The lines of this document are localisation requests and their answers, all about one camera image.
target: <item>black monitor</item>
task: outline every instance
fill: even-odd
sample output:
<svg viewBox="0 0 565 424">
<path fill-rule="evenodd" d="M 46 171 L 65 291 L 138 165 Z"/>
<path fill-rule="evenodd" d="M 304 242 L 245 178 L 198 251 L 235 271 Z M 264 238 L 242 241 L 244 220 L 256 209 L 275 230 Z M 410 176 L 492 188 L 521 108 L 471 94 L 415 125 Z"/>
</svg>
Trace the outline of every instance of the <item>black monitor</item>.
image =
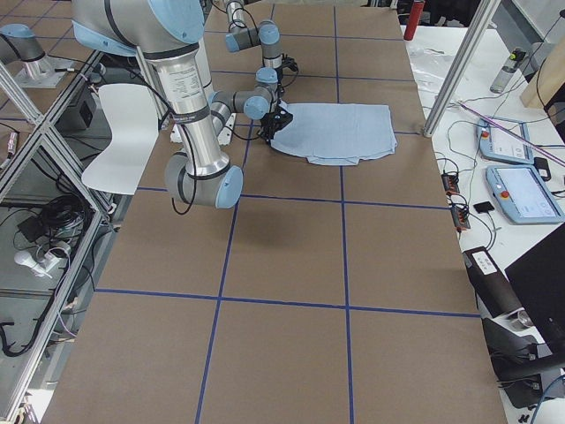
<svg viewBox="0 0 565 424">
<path fill-rule="evenodd" d="M 506 275 L 549 349 L 565 352 L 565 224 L 507 267 Z"/>
</svg>

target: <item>cloth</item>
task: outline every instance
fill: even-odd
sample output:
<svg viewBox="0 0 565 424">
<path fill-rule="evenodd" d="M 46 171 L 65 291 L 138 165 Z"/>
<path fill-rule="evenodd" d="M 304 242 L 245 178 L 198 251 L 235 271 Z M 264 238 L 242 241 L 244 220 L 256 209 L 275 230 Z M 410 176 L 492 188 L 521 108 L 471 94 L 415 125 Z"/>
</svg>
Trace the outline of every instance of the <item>cloth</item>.
<svg viewBox="0 0 565 424">
<path fill-rule="evenodd" d="M 292 122 L 271 147 L 319 165 L 357 165 L 395 153 L 390 109 L 384 105 L 294 103 L 283 105 Z"/>
</svg>

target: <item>table surface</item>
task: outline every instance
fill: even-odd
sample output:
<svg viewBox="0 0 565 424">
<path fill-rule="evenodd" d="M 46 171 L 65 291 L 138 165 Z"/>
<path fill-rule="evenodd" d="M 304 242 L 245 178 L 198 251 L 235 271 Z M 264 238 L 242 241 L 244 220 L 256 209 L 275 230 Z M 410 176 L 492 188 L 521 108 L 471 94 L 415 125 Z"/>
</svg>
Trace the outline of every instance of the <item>table surface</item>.
<svg viewBox="0 0 565 424">
<path fill-rule="evenodd" d="M 433 104 L 433 98 L 439 91 L 441 77 L 447 74 L 448 68 L 464 38 L 465 32 L 466 29 L 464 28 L 422 26 L 418 28 L 414 40 L 406 42 L 406 48 L 411 58 L 412 68 L 418 83 L 418 92 L 423 105 L 431 106 Z M 550 120 L 544 119 L 546 118 L 546 114 L 542 110 L 527 109 L 522 105 L 520 94 L 525 89 L 526 82 L 520 72 L 516 73 L 516 76 L 507 86 L 506 91 L 515 87 L 516 89 L 514 91 L 500 97 L 490 92 L 489 87 L 508 54 L 509 51 L 496 30 L 486 30 L 456 90 L 455 100 L 465 101 L 468 99 L 490 97 L 474 102 L 467 102 L 467 104 L 483 115 L 492 115 L 498 110 L 496 113 L 497 117 L 506 117 L 528 122 L 527 126 L 530 140 L 534 144 L 560 145 L 561 148 L 555 148 L 549 151 L 561 159 L 565 159 L 565 145 Z M 472 114 L 460 108 L 450 108 L 443 116 L 438 129 L 433 135 L 434 149 L 436 152 L 439 152 L 437 157 L 448 157 L 452 159 L 459 165 L 461 170 L 473 169 L 473 162 L 470 158 L 463 157 L 453 150 L 468 155 L 471 158 L 475 157 L 477 153 L 476 127 L 468 122 L 476 123 L 478 120 Z M 453 127 L 449 132 L 448 138 L 448 129 L 452 125 Z M 449 139 L 451 139 L 452 149 L 449 148 Z M 493 217 L 498 231 L 496 242 L 490 250 L 490 254 L 499 267 L 504 270 L 509 264 L 532 246 L 535 246 L 559 225 L 512 224 L 498 209 L 498 204 L 493 199 L 491 190 L 485 179 L 486 166 L 496 164 L 497 162 L 486 160 L 482 158 L 480 154 L 477 155 L 477 162 L 478 165 L 474 171 L 474 177 L 472 171 L 463 172 L 460 175 L 459 187 L 463 196 L 465 196 L 470 204 L 479 203 L 481 201 L 491 201 L 494 204 L 496 210 L 491 212 L 491 216 Z M 442 170 L 443 161 L 439 161 L 438 164 Z M 565 188 L 563 186 L 565 169 L 552 162 L 549 163 L 549 166 L 552 179 L 547 183 L 547 186 L 552 191 L 563 190 L 563 188 Z M 454 167 L 448 164 L 446 169 L 453 170 Z M 558 203 L 561 208 L 565 206 L 562 201 L 558 201 Z M 482 217 L 489 226 L 492 226 L 485 216 L 480 217 Z M 464 231 L 460 239 L 462 251 L 477 246 L 486 246 L 489 240 L 488 230 L 485 226 L 481 224 L 476 217 L 472 216 L 470 219 L 471 229 Z M 508 321 L 505 320 L 503 316 L 495 320 L 507 329 L 511 329 Z M 517 334 L 520 336 L 532 335 L 540 342 L 543 342 L 543 339 L 535 329 L 520 331 Z M 522 414 L 531 414 L 531 412 L 528 412 L 526 409 L 517 410 L 514 408 L 506 395 L 502 394 L 502 399 L 508 422 L 516 422 Z M 562 422 L 563 414 L 565 414 L 565 399 L 555 399 L 544 404 L 536 422 L 538 424 L 559 424 Z"/>
<path fill-rule="evenodd" d="M 176 216 L 163 134 L 43 422 L 505 422 L 396 13 L 249 11 L 300 66 L 286 102 L 388 104 L 396 153 L 322 167 L 234 139 L 238 205 Z M 260 53 L 226 53 L 224 20 L 215 90 L 248 89 Z"/>
</svg>

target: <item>red cylinder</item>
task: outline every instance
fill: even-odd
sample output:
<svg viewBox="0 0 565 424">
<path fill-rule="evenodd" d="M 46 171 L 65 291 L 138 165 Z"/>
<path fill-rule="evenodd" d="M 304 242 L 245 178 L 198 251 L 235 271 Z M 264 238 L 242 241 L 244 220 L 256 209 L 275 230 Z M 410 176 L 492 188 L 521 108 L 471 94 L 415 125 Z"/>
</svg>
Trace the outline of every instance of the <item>red cylinder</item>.
<svg viewBox="0 0 565 424">
<path fill-rule="evenodd" d="M 408 18 L 408 25 L 406 26 L 406 31 L 404 31 L 404 40 L 410 41 L 414 38 L 416 27 L 420 23 L 420 17 L 424 10 L 424 4 L 426 4 L 425 0 L 414 0 L 410 10 L 410 17 Z"/>
</svg>

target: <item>brown table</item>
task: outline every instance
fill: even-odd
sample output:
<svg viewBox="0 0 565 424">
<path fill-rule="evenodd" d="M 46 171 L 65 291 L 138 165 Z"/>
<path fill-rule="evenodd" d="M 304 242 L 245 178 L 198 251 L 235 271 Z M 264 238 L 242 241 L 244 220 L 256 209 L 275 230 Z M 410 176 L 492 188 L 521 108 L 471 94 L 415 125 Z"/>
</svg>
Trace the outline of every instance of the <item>brown table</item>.
<svg viewBox="0 0 565 424">
<path fill-rule="evenodd" d="M 506 422 L 395 13 L 249 11 L 300 65 L 286 102 L 388 104 L 398 149 L 323 167 L 234 138 L 241 201 L 177 216 L 164 134 L 44 422 Z M 224 20 L 215 89 L 252 87 Z"/>
</svg>

